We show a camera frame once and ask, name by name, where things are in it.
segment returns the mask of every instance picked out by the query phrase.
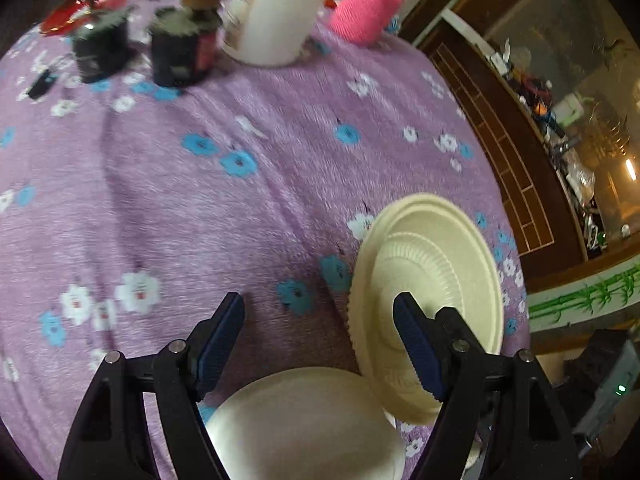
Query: blue gripper pad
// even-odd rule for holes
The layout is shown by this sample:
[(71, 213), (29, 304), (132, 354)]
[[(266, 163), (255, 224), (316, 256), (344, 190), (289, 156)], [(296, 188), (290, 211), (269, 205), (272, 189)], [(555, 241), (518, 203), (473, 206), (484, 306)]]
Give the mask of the blue gripper pad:
[(436, 400), (443, 402), (447, 387), (442, 381), (442, 367), (427, 334), (418, 323), (420, 317), (428, 320), (414, 297), (408, 292), (398, 294), (394, 300), (396, 330), (423, 389), (431, 392)]
[(244, 301), (235, 292), (226, 295), (211, 320), (217, 326), (197, 357), (195, 389), (202, 398), (214, 390), (244, 323)]

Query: fluorescent light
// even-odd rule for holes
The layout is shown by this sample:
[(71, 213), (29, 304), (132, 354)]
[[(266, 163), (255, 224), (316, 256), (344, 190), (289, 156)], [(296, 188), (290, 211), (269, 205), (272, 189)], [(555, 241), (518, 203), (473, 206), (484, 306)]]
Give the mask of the fluorescent light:
[(631, 163), (631, 159), (628, 158), (625, 162), (626, 164), (626, 170), (629, 172), (629, 176), (631, 177), (631, 180), (635, 181), (636, 180), (636, 170), (634, 170), (634, 165)]

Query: table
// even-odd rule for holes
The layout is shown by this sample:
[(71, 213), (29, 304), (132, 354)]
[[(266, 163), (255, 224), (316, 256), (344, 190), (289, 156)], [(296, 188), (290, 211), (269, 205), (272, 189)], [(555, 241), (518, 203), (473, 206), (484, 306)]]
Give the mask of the table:
[[(133, 36), (172, 1), (139, 0)], [(37, 72), (69, 45), (32, 30), (0, 60), (0, 415), (44, 479), (106, 351), (157, 352), (229, 290), (244, 295), (246, 322), (203, 418), (287, 368), (357, 371), (344, 319), (358, 246), (385, 205), (414, 192), (476, 222), (502, 282), (502, 351), (528, 345), (500, 192), (446, 83), (404, 41), (362, 50), (325, 18), (292, 66), (222, 57), (183, 92), (153, 85), (137, 56), (90, 86), (63, 61), (32, 102)], [(171, 478), (154, 402), (148, 413)], [(398, 427), (407, 477), (430, 428)]]

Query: brick pattern panel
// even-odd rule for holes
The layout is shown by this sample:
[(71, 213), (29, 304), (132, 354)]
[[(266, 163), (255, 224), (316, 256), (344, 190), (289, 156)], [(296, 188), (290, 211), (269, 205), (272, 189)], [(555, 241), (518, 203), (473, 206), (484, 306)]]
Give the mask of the brick pattern panel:
[(456, 96), (494, 170), (520, 256), (553, 244), (538, 191), (500, 117), (445, 44), (430, 57)]

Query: purple tablecloth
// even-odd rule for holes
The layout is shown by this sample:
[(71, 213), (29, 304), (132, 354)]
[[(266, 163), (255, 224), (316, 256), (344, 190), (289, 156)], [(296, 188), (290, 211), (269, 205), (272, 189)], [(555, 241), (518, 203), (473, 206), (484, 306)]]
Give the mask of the purple tablecloth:
[[(166, 2), (154, 2), (154, 5)], [(211, 406), (293, 367), (357, 371), (344, 324), (360, 240), (415, 192), (454, 202), (494, 251), (503, 352), (529, 343), (517, 250), (492, 170), (436, 69), (385, 36), (361, 50), (318, 25), (299, 62), (222, 60), (182, 93), (148, 60), (83, 85), (69, 46), (25, 35), (0, 60), (0, 415), (45, 480), (105, 352), (157, 352), (229, 290), (246, 323)], [(154, 453), (173, 477), (157, 409)], [(399, 424), (411, 472), (428, 428)]]

